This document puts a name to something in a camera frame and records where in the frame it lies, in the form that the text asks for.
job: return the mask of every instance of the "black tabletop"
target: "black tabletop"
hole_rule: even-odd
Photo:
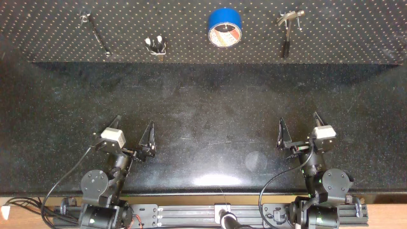
[[[6,57],[1,69],[0,195],[48,192],[116,115],[129,147],[156,123],[156,157],[133,164],[124,194],[258,193],[299,164],[275,149],[279,118],[302,141],[314,111],[338,134],[325,159],[355,177],[351,191],[407,191],[403,66],[31,64]],[[81,177],[106,160],[88,155],[55,194],[79,194]],[[299,172],[268,189],[304,191]]]

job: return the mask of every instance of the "pegboard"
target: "pegboard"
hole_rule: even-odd
[[[242,18],[242,40],[216,48],[208,17],[233,8]],[[103,55],[89,23],[112,52]],[[280,12],[304,10],[302,31],[293,22],[289,58]],[[144,47],[147,37],[167,42],[164,62],[175,63],[376,63],[407,59],[406,0],[342,1],[3,1],[0,30],[29,61],[159,62]]]

